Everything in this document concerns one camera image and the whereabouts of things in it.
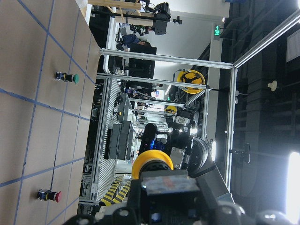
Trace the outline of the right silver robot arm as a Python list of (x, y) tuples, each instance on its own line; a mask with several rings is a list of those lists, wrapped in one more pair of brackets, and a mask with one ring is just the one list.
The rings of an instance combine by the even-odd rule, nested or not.
[(234, 202), (232, 194), (212, 159), (210, 145), (202, 138), (189, 137), (184, 133), (170, 135), (165, 151), (170, 156), (174, 169), (187, 171), (188, 176), (197, 181), (201, 179), (206, 181), (218, 202)]

